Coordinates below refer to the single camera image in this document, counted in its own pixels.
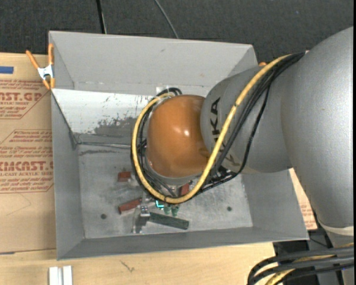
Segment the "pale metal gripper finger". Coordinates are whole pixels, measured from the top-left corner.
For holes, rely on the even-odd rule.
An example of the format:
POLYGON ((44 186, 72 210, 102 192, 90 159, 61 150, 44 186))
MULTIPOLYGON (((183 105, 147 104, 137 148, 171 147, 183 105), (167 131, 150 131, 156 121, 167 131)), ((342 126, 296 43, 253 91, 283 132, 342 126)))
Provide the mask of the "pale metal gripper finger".
POLYGON ((140 231, 139 227, 139 215, 140 215, 140 210, 139 208, 136 208, 134 213, 133 213, 133 218, 132 218, 132 233, 137 234, 140 231))
POLYGON ((140 206, 140 214, 138 219, 138 233, 142 233, 142 228, 146 226, 147 221, 150 219, 150 211, 147 205, 140 206))

